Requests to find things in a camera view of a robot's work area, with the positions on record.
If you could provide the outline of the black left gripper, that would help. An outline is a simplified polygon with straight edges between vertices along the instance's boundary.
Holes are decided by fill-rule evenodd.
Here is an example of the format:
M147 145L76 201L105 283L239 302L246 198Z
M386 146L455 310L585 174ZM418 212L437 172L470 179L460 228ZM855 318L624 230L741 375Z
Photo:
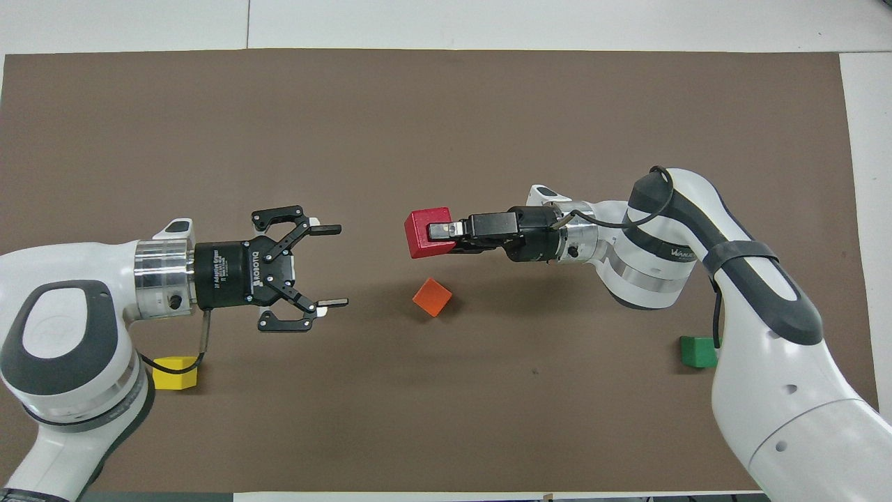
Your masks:
M194 248L194 288L197 305L203 310L240 305L258 305L258 330L262 333L306 333L328 310L348 305L347 298L312 300L284 280L284 257L308 236L341 234L341 225L322 225L308 217L303 208L285 206L252 213L259 235L273 225L293 223L293 231L280 241L252 239L197 243ZM284 300L302 312L299 319L280 319L272 305Z

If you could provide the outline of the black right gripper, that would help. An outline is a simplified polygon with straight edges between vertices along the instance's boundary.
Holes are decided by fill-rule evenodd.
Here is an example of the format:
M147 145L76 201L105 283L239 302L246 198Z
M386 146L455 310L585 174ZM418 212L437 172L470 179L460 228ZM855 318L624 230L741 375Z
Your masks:
M453 242L450 254L480 254L506 245L511 261L550 261L560 246L560 231L551 228L557 221L553 206L514 206L509 212L430 223L427 235L430 241Z

